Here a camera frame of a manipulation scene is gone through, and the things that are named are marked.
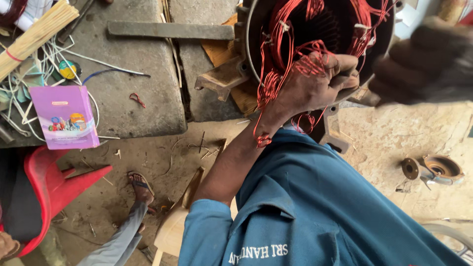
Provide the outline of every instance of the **purple cardboard box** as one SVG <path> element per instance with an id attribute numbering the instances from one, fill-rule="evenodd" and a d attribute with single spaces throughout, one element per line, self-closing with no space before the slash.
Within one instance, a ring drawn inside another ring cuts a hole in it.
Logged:
<path id="1" fill-rule="evenodd" d="M 86 86 L 31 87 L 30 94 L 48 149 L 100 145 Z"/>

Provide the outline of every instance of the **shirt sleeve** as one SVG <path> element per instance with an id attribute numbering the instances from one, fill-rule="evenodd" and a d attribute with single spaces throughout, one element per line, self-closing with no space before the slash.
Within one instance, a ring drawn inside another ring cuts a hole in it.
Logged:
<path id="1" fill-rule="evenodd" d="M 220 265 L 233 220 L 230 208 L 218 201 L 195 201 L 185 219 L 179 265 Z"/>

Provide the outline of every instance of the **grey trousers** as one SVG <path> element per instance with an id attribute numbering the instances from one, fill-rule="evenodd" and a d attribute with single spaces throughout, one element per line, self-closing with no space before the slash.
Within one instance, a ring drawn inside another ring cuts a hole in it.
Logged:
<path id="1" fill-rule="evenodd" d="M 77 264 L 78 266 L 123 266 L 141 240 L 137 233 L 148 207 L 144 202 L 136 201 L 130 209 L 125 222 L 107 243 Z"/>

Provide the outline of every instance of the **blue wire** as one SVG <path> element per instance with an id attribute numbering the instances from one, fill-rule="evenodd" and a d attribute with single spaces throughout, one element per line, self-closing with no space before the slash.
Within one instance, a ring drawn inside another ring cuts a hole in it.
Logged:
<path id="1" fill-rule="evenodd" d="M 120 69 L 105 69 L 105 70 L 100 70 L 100 71 L 97 71 L 95 73 L 92 73 L 90 74 L 88 77 L 86 77 L 86 79 L 82 82 L 82 84 L 85 84 L 87 82 L 87 80 L 89 80 L 90 78 L 100 74 L 100 73 L 103 73 L 103 72 L 108 72 L 108 71 L 119 71 L 119 72 L 125 72 L 125 73 L 128 73 L 126 71 L 123 71 L 123 70 L 120 70 Z"/>

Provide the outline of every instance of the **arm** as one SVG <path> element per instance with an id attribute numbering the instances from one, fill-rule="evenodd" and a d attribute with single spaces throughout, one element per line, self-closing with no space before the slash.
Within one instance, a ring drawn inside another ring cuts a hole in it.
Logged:
<path id="1" fill-rule="evenodd" d="M 410 40 L 373 65 L 369 89 L 384 102 L 416 104 L 473 100 L 473 28 L 429 18 Z"/>
<path id="2" fill-rule="evenodd" d="M 349 55 L 325 55 L 326 75 L 303 76 L 293 69 L 278 97 L 268 103 L 256 128 L 256 136 L 273 137 L 283 123 L 299 113 L 316 110 L 334 102 L 340 89 L 358 86 L 355 67 L 358 59 Z M 194 201 L 211 199 L 228 206 L 237 194 L 256 159 L 264 150 L 257 149 L 252 121 L 217 158 L 194 196 Z"/>

